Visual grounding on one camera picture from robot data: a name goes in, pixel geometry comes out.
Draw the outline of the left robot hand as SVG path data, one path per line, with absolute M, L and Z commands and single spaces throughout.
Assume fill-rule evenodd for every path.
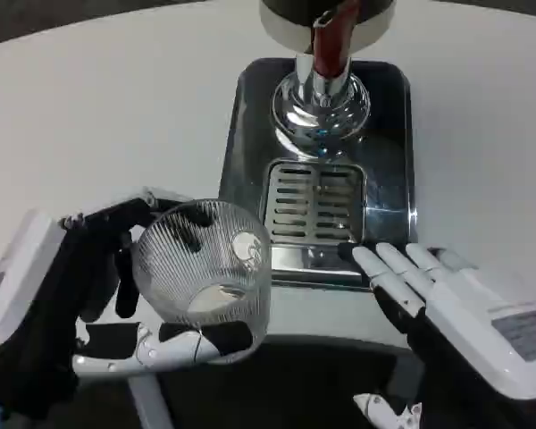
M 0 259 L 0 426 L 10 413 L 45 417 L 70 398 L 83 376 L 131 377 L 189 366 L 244 351 L 252 333 L 241 322 L 197 329 L 175 323 L 151 357 L 147 322 L 100 326 L 101 337 L 80 348 L 76 324 L 91 289 L 107 275 L 111 257 L 133 286 L 122 236 L 181 205 L 184 197 L 147 189 L 93 214 L 55 220 L 26 214 Z

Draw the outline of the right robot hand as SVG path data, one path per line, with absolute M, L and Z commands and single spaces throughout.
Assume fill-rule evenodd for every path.
M 379 394 L 355 396 L 372 426 L 536 428 L 536 286 L 417 243 L 343 243 L 338 253 L 425 369 L 401 411 Z

